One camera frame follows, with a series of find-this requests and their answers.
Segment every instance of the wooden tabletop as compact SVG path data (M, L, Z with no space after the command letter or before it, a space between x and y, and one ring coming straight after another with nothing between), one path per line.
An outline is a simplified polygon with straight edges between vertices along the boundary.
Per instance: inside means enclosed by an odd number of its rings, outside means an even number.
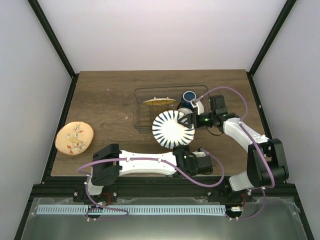
M151 132L139 133L134 127L134 90L144 87L206 85L208 89L228 86L239 91L248 103L244 120L258 133L264 134L254 96L245 70L155 70L155 71L82 71L71 101L66 124L82 121L90 124L94 138L89 148L77 156L58 152L52 176L76 176L77 168L92 161L93 154L112 143L120 149L136 153L165 153ZM245 113L244 103L234 92L221 89L211 95L224 95L229 113ZM227 175L246 170L247 153L240 145L223 134L212 136L205 128L195 131L190 144L192 151L203 147L224 165ZM214 175L221 169L213 162Z

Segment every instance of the cable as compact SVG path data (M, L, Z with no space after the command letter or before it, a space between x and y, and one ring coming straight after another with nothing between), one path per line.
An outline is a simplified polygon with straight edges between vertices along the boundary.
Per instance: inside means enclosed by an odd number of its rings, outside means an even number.
M264 165L265 168L266 168L266 171L267 171L268 174L269 174L269 177L270 177L270 180L271 180L271 186L266 186L266 187L268 187L268 188L274 188L275 185L276 185L276 183L275 183L275 178L274 178L274 176L273 176L273 174L272 174L272 172L271 172L271 169L270 169L270 167L269 167L269 165L268 165L268 163L267 163L267 161L266 161L266 159L265 159L264 154L261 152L261 150L260 150L258 144L256 143L256 141L254 140L254 138L248 133L248 131L247 131L247 130L244 128L244 126L242 125L242 121L243 121L243 120L246 118L246 116L248 115L248 104L247 104L245 98L241 95L241 93L238 92L237 90L231 88L231 87L228 87L228 86L218 86L218 87L215 87L215 88L207 91L207 92L204 93L203 95L201 95L201 96L196 100L196 102L201 101L206 95L208 95L209 93L211 93L211 92L213 92L213 91L215 91L215 90L218 90L218 89L229 89L229 90L235 92L236 94L238 94L239 97L242 99L242 101L243 101L243 103L244 103L244 107L245 107L245 113L244 113L244 115L240 118L241 121L239 122L239 126L240 126L240 128L244 131L244 133L249 137L249 139L251 140L251 142L253 143L255 149L257 150L257 152L258 152L258 154L259 154L259 156L260 156L260 158L261 158L261 160L262 160L262 162L263 162L263 165Z
M163 159L161 159L161 162L173 167L177 172L179 172L187 180L189 180L190 182L192 182L192 183L194 183L194 184L196 184L198 186L201 186L201 187L204 187L204 188L214 188L214 187L218 186L220 183L222 183L222 181L223 181L223 179L225 177L225 169L224 169L224 166L222 165L222 163L215 156L213 156L211 153L209 153L208 151L206 151L204 149L202 149L202 151L205 154L209 155L211 158L213 158L221 167L221 170L222 170L221 178L220 178L220 180L218 182L216 182L214 184L204 184L204 183L198 182L198 181L192 179L190 176L188 176L186 173L184 173L179 167L177 167L176 165L172 164L171 162L163 160ZM85 172L85 171L82 171L82 170L87 168L87 167L90 167L90 166L93 166L93 165L97 165L97 164L117 162L117 161L126 161L126 160L127 160L127 158L110 158L110 159L97 160L97 161L89 162L89 163L79 167L77 171L80 174L86 174L88 177L90 177L91 173ZM157 158L151 158L151 157L132 157L132 158L130 158L130 161L136 161L136 160L148 160L148 161L157 161L158 162Z
M257 216L259 213L261 213L261 211L265 208L265 206L266 206L266 203L267 203L267 197L266 197L266 193L265 193L265 191L264 191L264 189L261 187L260 188L261 189L261 191L262 191L262 194L263 194L263 203L262 203L262 206L261 206L261 208L256 212L256 213L254 213L254 214L252 214L251 216L247 216L247 217L243 217L243 218L232 218L232 217L230 217L229 215L227 215L227 214L225 214L225 216L230 220L230 221L232 221L232 220L235 220L235 221L243 221L243 220L249 220L249 219L252 219L252 218L254 218L255 216Z
M242 197L242 199L243 199L243 202L242 202L243 210L245 210L245 205L246 205L246 196L245 196L243 193L241 193L241 194L240 194L240 196L241 196L241 197Z
M85 184L85 193L86 193L88 199L89 199L94 205L96 205L97 207L100 207L100 208L103 208L103 209L107 209L107 210L111 210L111 211L118 211L118 212L124 212L124 213L126 213L125 215L120 215L120 216L115 216L115 217L99 218L99 219L97 219L97 221L108 221L108 220L115 220L115 219L120 219L120 218L123 218L123 217L127 217L127 216L129 215L129 212L128 212L127 210L120 209L120 208L113 208L113 207L103 206L103 205L97 203L95 200L93 200L93 198L90 196L89 190L88 190L88 182L89 182L89 180L90 180L90 177L91 177L91 176L88 176L88 177L87 177L87 179L86 179L86 183L87 183L87 184ZM86 215L85 215L88 220L89 220L88 214L89 214L90 211L92 211L92 209L88 210L88 212L87 212Z
M211 134L211 135L213 135L213 136L221 136L223 133L221 133L221 134L215 134L215 133L213 133L213 132L210 132L209 131L209 128L208 127L206 127L206 130Z
M213 158L214 160L216 160L216 162L220 165L221 167L221 170L222 170L222 174L221 174L221 178L220 180L217 182L217 183L214 183L214 184L204 184L204 183L201 183L201 182L198 182L196 180L193 180L191 177L189 177L187 174L185 174L180 168L178 168L177 166L175 166L174 164L172 164L171 162L168 162L166 160L163 160L161 159L161 162L173 167L177 172L179 172L181 175L183 175L186 179L188 179L189 181L191 181L192 183L196 184L196 185L199 185L201 187L205 187L205 188L213 188L213 187L216 187L218 186L220 183L222 183L222 181L224 180L224 177L225 177L225 169L224 169L224 166L222 165L222 163L215 157L213 156L211 153L209 153L208 151L202 149L202 151L209 155L211 158ZM99 203L95 202L93 200L93 198L90 196L90 193L89 193L89 187L88 187L88 183L89 183L89 180L90 180L90 177L91 177L91 173L90 172L86 172L86 171L82 171L83 169L87 168L87 167L91 167L93 165L97 165L97 164L103 164L103 163L110 163L110 162L117 162L117 161L126 161L127 158L109 158L109 159L102 159L102 160L97 160L97 161L93 161L93 162L89 162L81 167L79 167L77 169L77 172L80 173L80 174L85 174L87 175L87 179L86 179L86 182L84 183L85 184L85 193L88 197L88 199L97 207L100 207L100 208L103 208L103 209L108 209L108 210L112 210L112 211L119 211L119 212L124 212L126 213L125 215L121 215L121 216L116 216L116 217L108 217L108 218L99 218L99 219L96 219L95 221L107 221L107 220L115 220L115 219L119 219L119 218L123 218L123 217L126 217L128 216L129 212L127 210L124 210L124 209L120 209L120 208L113 208L113 207L107 207L107 206L103 206L103 205L100 205ZM136 160L146 160L146 161L158 161L157 158L150 158L150 157L133 157L133 158L130 158L130 160L132 161L136 161ZM88 217L88 214L90 213L91 210L88 210L88 212L86 213L86 217L88 220L89 217Z
M108 206L111 203L111 199L112 199L111 195L109 193L107 193L107 192L103 192L103 193L101 193L101 196L108 196L109 197L109 200L106 203L106 205Z

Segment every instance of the plate with bird design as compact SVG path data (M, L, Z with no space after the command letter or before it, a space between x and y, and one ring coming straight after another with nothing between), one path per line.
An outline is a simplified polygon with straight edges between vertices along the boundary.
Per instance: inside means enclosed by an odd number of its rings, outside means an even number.
M55 147L63 154L75 156L87 150L93 138L94 130L88 123L73 121L57 133Z
M178 123L185 114L177 110L160 113L153 121L152 134L155 140L167 149L188 145L195 137L195 128L187 128Z

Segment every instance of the wire dish rack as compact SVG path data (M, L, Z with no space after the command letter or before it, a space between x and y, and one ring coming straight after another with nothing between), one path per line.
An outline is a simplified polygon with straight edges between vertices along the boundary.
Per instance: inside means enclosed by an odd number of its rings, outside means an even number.
M192 91L197 97L200 97L208 91L205 85L184 85L184 86L159 86L144 87L134 90L134 111L133 125L140 133L148 133L152 131L154 119L162 112L168 110L177 110L181 103L184 92ZM161 104L149 102L153 99L162 99ZM204 112L209 112L208 95L202 99Z

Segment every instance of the purple cable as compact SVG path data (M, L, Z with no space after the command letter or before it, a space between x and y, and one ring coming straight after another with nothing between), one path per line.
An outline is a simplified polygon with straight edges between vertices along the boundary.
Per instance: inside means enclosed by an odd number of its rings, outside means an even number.
M191 177L189 177L186 173L184 173L179 167L173 165L171 162L168 162L166 160L161 160L161 162L173 167L177 172L179 172L182 176L184 176L186 179L188 179L190 182L199 185L201 187L205 187L205 188L213 188L218 186L224 179L225 177L225 170L224 170L224 166L222 165L222 163L215 157L213 156L211 153L207 152L206 150L203 150L204 153L206 153L207 155L209 155L211 158L213 158L214 160L216 160L216 162L220 165L221 170L222 170L222 175L221 178L218 182L214 183L214 184L204 184L201 182L198 182L194 179L192 179ZM97 164L102 164L102 163L110 163L110 162L117 162L117 161L126 161L126 158L110 158L110 159L103 159L103 160L98 160L98 161L93 161L93 162L89 162L81 167L78 168L77 172L81 173L81 174L86 174L87 176L91 176L91 173L89 172L85 172L82 171L83 169L93 166L93 165L97 165ZM130 161L136 161L136 160L146 160L146 161L158 161L157 158L151 158L151 157L132 157L130 158Z
M214 183L214 184L204 184L204 183L201 183L201 182L198 182L196 180L193 180L191 177L189 177L187 174L185 174L180 168L178 168L177 166L173 165L171 162L168 162L166 160L161 160L161 162L165 163L165 164L168 164L169 166L173 167L175 170L177 170L179 173L181 173L181 175L183 175L186 179L188 179L189 181L191 181L192 183L196 184L196 185L199 185L201 187L205 187L205 188L213 188L213 187L216 187L218 186L224 179L225 177L225 169L224 169L224 166L222 165L222 163L215 157L213 156L211 153L209 153L208 151L204 150L203 149L203 152L206 153L207 155L209 155L211 158L213 158L214 160L217 161L217 163L220 165L221 167L221 170L222 170L222 175L221 175L221 178L220 180L217 182L217 183ZM102 159L102 160L97 160L97 161L94 161L94 162L89 162L81 167L79 167L77 169L77 172L80 173L80 174L85 174L88 176L88 178L86 179L86 183L89 182L90 180L90 177L91 177L91 173L90 172L86 172L86 171L82 171L83 169L87 168L87 167L91 167L93 165L97 165L97 164L103 164L103 163L110 163L110 162L117 162L117 161L126 161L127 159L126 158L109 158L109 159ZM130 160L132 161L135 161L135 160L146 160L146 161L158 161L157 158L150 158L150 157L133 157L133 158L130 158ZM129 212L127 210L124 210L124 209L120 209L120 208L112 208L112 207L107 207L107 206L103 206L103 205L100 205L99 203L95 202L93 200L93 198L90 196L89 194L89 189L88 189L88 184L85 185L85 193L87 195L87 197L89 198L89 200L97 207L100 207L100 208L103 208L103 209L108 209L108 210L113 210L113 211L119 211L119 212L124 212L126 213L125 215L121 215L121 216L116 216L116 217L108 217L108 218L99 218L99 219L96 219L96 221L107 221L107 220L115 220L115 219L120 219L120 218L123 218L123 217L126 217L128 216ZM89 219L89 216L88 214L90 213L90 211L92 211L93 209L90 209L88 210L88 212L86 213L86 218Z
M86 179L86 182L88 183L90 180L90 176L87 177ZM100 205L99 203L97 203L95 200L93 200L93 198L90 196L89 194L89 190L88 190L88 184L85 185L85 193L87 195L87 197L89 198L89 200L94 204L96 205L97 207L100 207L100 208L103 208L103 209L108 209L108 210L112 210L112 211L119 211L119 212L124 212L126 213L125 215L121 215L121 216L115 216L115 217L107 217L107 218L98 218L97 221L107 221L107 220L115 220L115 219L120 219L120 218L123 218L123 217L127 217L129 212L127 210L124 210L124 209L120 209L120 208L113 208L113 207L107 207L107 206L103 206L103 205ZM89 209L85 216L87 217L87 219L89 219L89 216L88 214L90 213L90 211L92 211L93 209Z
M233 92L235 92L236 94L239 95L239 97L242 99L243 103L244 103L244 107L245 107L245 114L243 115L243 117L241 117L241 121L243 121L245 119L245 117L247 116L248 114L248 104L245 100L245 98L241 95L240 92L238 92L237 90L231 88L231 87L228 87L228 86L218 86L218 87L215 87L209 91L207 91L206 93L204 93L203 95L201 95L196 101L199 102L201 101L206 95L208 95L209 93L215 91L215 90L218 90L218 89L228 89L228 90L231 90ZM258 144L256 143L256 141L254 140L254 138L248 133L248 131L244 128L244 126L242 125L242 122L239 123L239 126L240 128L244 131L244 133L249 137L249 139L251 140L251 142L253 143L255 149L257 150L257 152L259 153L259 156L263 162L263 165L265 166L265 169L266 171L268 172L269 174L269 177L270 177L270 180L271 180L271 186L268 186L268 188L274 188L276 183L275 183L275 178L271 172L271 169L265 159L265 156L264 154L261 152Z
M262 191L262 194L263 194L263 203L262 203L262 206L261 208L254 214L252 214L251 216L247 216L247 217L244 217L244 218L238 218L238 220L236 218L232 218L230 216L228 216L227 214L225 214L225 216L228 218L228 219L231 219L231 220L235 220L235 221L242 221L242 220L249 220L249 219L252 219L254 218L255 216L257 216L259 213L261 213L261 211L265 208L266 206L266 203L267 203L267 197L266 197L266 193L264 191L264 189L261 187L260 188L261 191Z

